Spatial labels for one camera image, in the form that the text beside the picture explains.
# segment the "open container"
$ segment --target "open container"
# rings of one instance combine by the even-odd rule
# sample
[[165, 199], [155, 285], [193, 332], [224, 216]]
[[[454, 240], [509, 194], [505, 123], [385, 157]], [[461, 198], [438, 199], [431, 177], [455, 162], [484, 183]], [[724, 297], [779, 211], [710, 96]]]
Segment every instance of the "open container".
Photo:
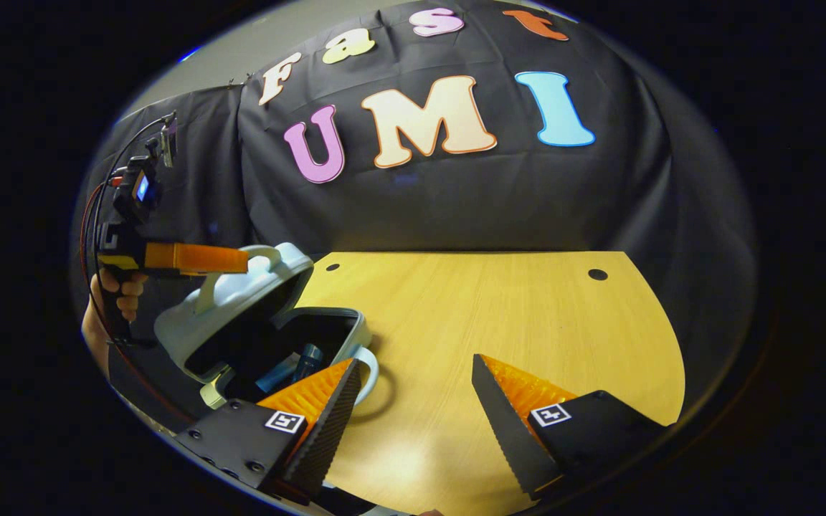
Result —
[[305, 344], [321, 349], [322, 367], [358, 358], [369, 376], [356, 398], [374, 388], [378, 363], [368, 350], [371, 331], [358, 310], [295, 308], [314, 262], [295, 245], [250, 245], [246, 274], [208, 274], [202, 287], [155, 320], [155, 335], [171, 360], [204, 384], [200, 394], [216, 409], [228, 398], [258, 402], [289, 385], [263, 391], [256, 381]]

